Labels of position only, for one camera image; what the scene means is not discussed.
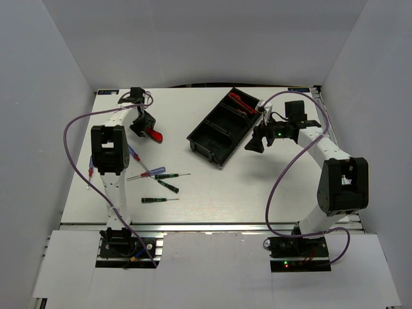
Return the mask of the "blue red screwdriver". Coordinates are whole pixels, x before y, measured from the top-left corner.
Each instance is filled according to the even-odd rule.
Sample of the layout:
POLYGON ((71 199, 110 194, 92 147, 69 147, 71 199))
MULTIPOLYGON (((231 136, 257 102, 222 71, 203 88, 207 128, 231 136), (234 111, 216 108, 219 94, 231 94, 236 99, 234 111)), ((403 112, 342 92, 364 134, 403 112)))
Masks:
POLYGON ((147 168, 147 166, 143 163, 140 156, 137 154, 137 152, 130 145, 128 146, 128 150, 129 150, 129 154, 131 155, 131 157, 142 166, 144 171, 148 171, 149 169, 147 168))
POLYGON ((90 183, 94 173, 94 165, 93 165, 93 157, 90 156, 89 158, 89 167, 88 167, 88 184, 86 186, 87 190, 90 189, 90 183))
POLYGON ((129 177, 129 178, 127 178, 127 181, 135 180, 135 179, 139 179, 139 178, 147 178, 147 177, 155 176, 157 174, 163 174, 163 173, 165 173, 165 171, 166 171, 165 167, 158 167, 156 169, 151 169, 151 170, 145 171, 144 173, 139 174, 138 176, 129 177))

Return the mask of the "green black precision screwdriver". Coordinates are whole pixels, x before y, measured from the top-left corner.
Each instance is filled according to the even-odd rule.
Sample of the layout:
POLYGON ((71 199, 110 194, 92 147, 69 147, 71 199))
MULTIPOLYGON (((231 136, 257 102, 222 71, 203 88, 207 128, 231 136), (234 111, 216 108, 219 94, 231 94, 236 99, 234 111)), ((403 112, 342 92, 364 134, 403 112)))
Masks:
POLYGON ((179 198, 141 198, 142 203, 162 203, 177 200, 179 200, 179 198))
POLYGON ((190 173, 186 173, 186 174, 179 174, 179 173, 156 174, 154 176, 154 178, 156 180, 164 180, 164 179, 177 178, 177 177, 180 177, 180 176, 188 176, 188 175, 190 175, 190 173))
POLYGON ((170 184, 164 182, 163 180, 157 180, 157 182, 158 182, 160 185, 162 185, 163 187, 165 187, 166 189, 170 190, 171 192, 173 192, 173 193, 175 193, 175 194, 178 194, 179 191, 180 191, 179 188, 177 188, 177 187, 175 187, 175 186, 173 186, 173 185, 170 185, 170 184))

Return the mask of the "red black utility knife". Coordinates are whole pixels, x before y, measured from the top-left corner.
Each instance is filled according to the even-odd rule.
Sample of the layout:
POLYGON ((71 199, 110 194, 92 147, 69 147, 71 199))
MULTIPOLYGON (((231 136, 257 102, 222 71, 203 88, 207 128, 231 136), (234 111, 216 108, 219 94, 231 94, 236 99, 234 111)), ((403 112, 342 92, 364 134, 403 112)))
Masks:
POLYGON ((230 92, 229 98, 233 100, 241 109, 243 109, 248 114, 253 115, 258 113, 255 109, 252 109, 249 105, 244 103, 239 95, 230 92))

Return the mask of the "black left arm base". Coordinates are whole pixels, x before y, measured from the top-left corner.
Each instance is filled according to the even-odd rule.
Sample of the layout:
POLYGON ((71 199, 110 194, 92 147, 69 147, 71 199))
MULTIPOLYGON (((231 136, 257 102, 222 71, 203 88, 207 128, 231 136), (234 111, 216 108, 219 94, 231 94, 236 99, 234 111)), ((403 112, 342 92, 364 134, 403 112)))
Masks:
POLYGON ((163 237, 150 234, 138 239, 123 228, 101 230, 96 268, 155 269, 162 255, 163 237))

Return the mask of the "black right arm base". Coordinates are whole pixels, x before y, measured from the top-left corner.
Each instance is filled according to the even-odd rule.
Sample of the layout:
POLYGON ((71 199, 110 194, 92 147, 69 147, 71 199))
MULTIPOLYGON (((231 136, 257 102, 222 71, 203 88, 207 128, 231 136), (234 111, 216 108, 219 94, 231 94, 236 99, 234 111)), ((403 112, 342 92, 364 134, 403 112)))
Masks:
POLYGON ((330 272, 330 257, 325 237, 270 237, 263 248, 270 254, 271 273, 330 272))

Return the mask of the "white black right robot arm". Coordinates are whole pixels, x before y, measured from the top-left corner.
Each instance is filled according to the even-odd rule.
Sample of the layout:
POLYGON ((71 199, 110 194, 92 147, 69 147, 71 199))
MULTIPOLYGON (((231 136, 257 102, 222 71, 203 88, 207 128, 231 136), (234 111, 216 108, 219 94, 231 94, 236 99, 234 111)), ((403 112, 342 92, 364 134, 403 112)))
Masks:
POLYGON ((292 252, 304 257, 314 249, 314 238, 322 237, 340 219, 368 206, 369 165, 365 158, 353 157, 340 149, 325 126, 309 120, 302 100, 286 102, 282 121, 274 120, 269 108, 260 106, 257 110, 264 118, 253 128, 246 150, 262 153, 263 139, 268 145, 278 138, 291 139, 302 147, 302 154, 308 153, 321 168, 317 204, 298 222, 298 236, 290 241, 292 252))

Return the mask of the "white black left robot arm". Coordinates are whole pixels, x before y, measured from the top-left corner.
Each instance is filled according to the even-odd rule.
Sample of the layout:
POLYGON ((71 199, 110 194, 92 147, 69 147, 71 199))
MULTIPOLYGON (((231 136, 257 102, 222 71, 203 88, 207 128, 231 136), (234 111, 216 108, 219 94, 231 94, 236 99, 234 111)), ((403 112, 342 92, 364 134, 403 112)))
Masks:
POLYGON ((156 120, 145 110, 153 102, 150 92, 133 87, 118 100, 118 109, 102 125, 91 128, 91 155, 108 202, 107 228, 122 230, 131 224, 126 201, 126 169, 130 153, 126 130, 139 137, 156 120))

